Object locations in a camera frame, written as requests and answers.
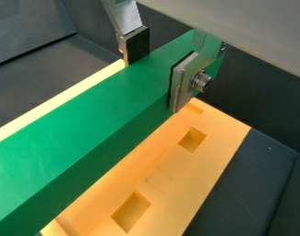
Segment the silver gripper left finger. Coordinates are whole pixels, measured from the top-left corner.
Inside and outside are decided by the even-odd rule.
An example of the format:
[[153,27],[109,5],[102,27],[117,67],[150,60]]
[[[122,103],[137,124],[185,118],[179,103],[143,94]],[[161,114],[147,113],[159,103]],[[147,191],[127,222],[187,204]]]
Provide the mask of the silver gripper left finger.
[[126,65],[150,53],[150,29],[143,25],[135,0],[101,0],[117,32]]

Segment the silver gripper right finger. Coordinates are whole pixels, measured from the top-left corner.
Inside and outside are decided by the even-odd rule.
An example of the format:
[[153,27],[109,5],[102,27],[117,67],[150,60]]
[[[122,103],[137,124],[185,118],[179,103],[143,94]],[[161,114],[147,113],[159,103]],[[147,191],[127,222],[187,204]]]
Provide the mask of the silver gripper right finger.
[[194,50],[171,66],[169,74],[167,107],[178,112],[194,97],[210,86],[214,76],[206,71],[222,58],[228,44],[201,30],[193,33]]

